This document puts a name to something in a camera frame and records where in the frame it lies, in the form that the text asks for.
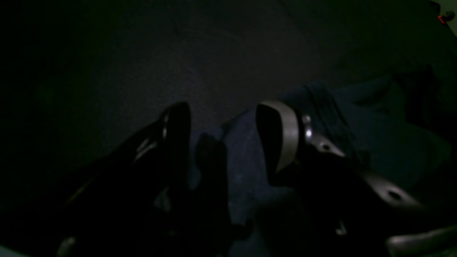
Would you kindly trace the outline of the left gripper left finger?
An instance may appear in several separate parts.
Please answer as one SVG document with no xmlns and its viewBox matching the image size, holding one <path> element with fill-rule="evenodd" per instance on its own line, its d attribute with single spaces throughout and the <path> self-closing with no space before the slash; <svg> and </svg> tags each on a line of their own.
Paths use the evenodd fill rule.
<svg viewBox="0 0 457 257">
<path fill-rule="evenodd" d="M 59 182 L 36 215 L 40 250 L 156 250 L 182 206 L 191 134 L 187 102 L 166 108 L 108 156 Z"/>
</svg>

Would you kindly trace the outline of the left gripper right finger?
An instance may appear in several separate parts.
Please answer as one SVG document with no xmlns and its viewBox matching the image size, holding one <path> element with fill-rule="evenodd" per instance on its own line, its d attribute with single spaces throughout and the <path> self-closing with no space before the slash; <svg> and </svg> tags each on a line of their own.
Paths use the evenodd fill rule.
<svg viewBox="0 0 457 257">
<path fill-rule="evenodd" d="M 391 236 L 427 227 L 416 198 L 340 150 L 314 129 L 309 115 L 281 101 L 256 107 L 268 180 L 294 188 L 307 208 L 318 245 L 385 247 Z"/>
</svg>

